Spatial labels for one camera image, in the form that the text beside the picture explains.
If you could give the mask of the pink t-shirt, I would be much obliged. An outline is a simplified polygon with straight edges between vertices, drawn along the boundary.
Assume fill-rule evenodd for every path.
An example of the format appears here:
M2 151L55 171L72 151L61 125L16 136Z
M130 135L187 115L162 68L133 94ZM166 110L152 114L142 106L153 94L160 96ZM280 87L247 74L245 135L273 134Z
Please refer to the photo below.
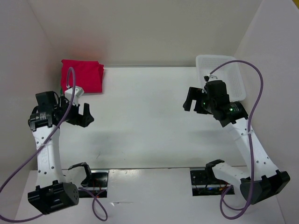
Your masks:
M61 71L61 88L67 90L67 73L72 67L76 74L76 86L82 87L85 93L102 93L104 65L98 61L78 61L64 59Z

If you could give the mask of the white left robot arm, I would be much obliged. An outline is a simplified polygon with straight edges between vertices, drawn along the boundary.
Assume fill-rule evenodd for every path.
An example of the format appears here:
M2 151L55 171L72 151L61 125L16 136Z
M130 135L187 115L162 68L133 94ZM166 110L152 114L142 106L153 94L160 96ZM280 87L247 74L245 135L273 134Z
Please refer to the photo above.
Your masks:
M85 103L83 114L79 114L78 99L83 93L84 90L78 86L67 89L60 98L56 98L54 91L38 93L38 105L28 119L38 151L36 189L28 193L28 202L44 215L79 203L77 186L67 182L62 172L59 123L87 127L94 122L89 104Z

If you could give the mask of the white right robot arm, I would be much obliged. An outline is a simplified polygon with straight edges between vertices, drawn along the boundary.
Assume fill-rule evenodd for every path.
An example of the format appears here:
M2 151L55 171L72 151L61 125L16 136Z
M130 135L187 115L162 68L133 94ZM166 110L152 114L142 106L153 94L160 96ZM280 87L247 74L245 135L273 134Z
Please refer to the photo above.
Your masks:
M226 84L207 82L204 88L190 87L183 104L190 111L195 102L197 114L212 115L232 136L244 159L248 172L241 171L218 159L206 164L205 179L209 183L223 180L238 188L251 205L281 192L290 181L270 159L249 123L249 115L239 101L231 102Z

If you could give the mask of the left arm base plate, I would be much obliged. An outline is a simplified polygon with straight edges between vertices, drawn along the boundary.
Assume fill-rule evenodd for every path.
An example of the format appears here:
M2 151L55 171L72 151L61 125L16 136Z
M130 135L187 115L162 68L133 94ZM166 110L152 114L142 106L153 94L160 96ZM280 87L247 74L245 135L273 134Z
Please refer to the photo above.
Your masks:
M80 187L90 191L97 198L107 198L108 170L92 170L89 177L81 180Z

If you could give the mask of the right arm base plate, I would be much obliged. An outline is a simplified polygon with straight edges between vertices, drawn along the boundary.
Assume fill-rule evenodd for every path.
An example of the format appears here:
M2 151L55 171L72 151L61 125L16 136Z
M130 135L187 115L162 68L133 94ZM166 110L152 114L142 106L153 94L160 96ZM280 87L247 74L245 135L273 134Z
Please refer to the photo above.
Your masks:
M192 196L218 196L230 184L218 179L209 179L203 168L190 169Z

